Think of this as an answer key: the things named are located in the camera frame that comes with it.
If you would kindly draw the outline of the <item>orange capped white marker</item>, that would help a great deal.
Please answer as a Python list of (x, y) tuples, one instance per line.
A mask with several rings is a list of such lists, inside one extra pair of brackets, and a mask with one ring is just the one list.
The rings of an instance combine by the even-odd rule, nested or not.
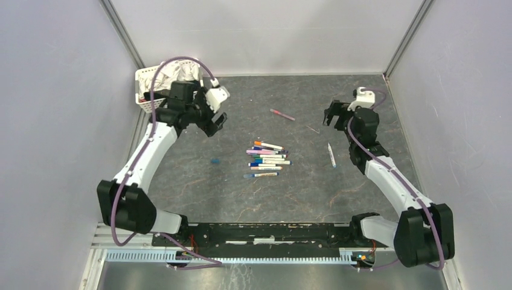
[(272, 150), (284, 150), (284, 147), (282, 147), (282, 146), (264, 143), (261, 141), (254, 141), (254, 145), (256, 145), (257, 147), (264, 147), (264, 148), (268, 148), (268, 149), (272, 149)]

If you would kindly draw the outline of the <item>red capped pink marker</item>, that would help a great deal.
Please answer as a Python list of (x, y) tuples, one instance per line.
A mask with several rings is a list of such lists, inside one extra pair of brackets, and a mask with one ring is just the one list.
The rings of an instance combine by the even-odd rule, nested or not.
[(286, 119), (288, 119), (288, 120), (291, 120), (291, 121), (295, 121), (295, 120), (296, 120), (296, 118), (295, 118), (295, 117), (292, 117), (292, 116), (290, 116), (290, 115), (287, 115), (287, 114), (285, 114), (285, 113), (283, 113), (283, 112), (280, 112), (280, 111), (278, 111), (278, 110), (275, 110), (275, 109), (269, 109), (269, 111), (270, 111), (271, 113), (275, 114), (275, 115), (279, 115), (279, 116), (281, 116), (281, 117), (283, 117), (283, 118), (286, 118)]

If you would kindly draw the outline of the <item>pink highlighter marker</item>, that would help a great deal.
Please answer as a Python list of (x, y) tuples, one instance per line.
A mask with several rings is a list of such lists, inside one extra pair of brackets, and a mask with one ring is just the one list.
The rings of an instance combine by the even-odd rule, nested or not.
[(274, 150), (246, 150), (247, 154), (250, 155), (276, 155), (277, 151)]

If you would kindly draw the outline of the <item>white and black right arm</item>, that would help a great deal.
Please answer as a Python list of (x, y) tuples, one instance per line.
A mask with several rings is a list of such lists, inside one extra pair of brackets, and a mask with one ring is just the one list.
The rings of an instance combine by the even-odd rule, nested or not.
[(446, 204), (436, 204), (415, 188), (394, 164), (388, 151), (377, 141), (379, 115), (371, 108), (350, 109), (349, 103), (331, 102), (324, 111), (328, 126), (337, 117), (334, 128), (348, 140), (354, 166), (384, 194), (398, 214), (391, 222), (377, 213), (352, 218), (349, 240), (363, 247), (371, 240), (392, 248), (405, 267), (444, 266), (455, 256), (453, 212)]

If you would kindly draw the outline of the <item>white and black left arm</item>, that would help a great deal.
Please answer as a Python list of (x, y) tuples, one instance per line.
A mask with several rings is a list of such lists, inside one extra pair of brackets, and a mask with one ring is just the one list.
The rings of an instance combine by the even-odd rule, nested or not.
[(193, 82), (175, 81), (170, 89), (154, 93), (161, 104), (150, 118), (143, 140), (115, 177), (102, 180), (97, 196), (103, 221), (112, 228), (139, 234), (167, 233), (175, 246), (190, 238), (186, 217), (160, 210), (148, 196), (150, 183), (164, 155), (190, 124), (208, 137), (222, 129), (226, 114), (216, 116), (230, 93), (224, 86), (198, 88)]

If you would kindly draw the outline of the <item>blue capped white marker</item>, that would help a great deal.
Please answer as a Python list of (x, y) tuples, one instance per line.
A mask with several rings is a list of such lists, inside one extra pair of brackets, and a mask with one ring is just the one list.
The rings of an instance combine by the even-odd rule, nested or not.
[(336, 160), (334, 157), (333, 149), (330, 143), (327, 143), (327, 150), (330, 157), (331, 165), (333, 168), (337, 168)]

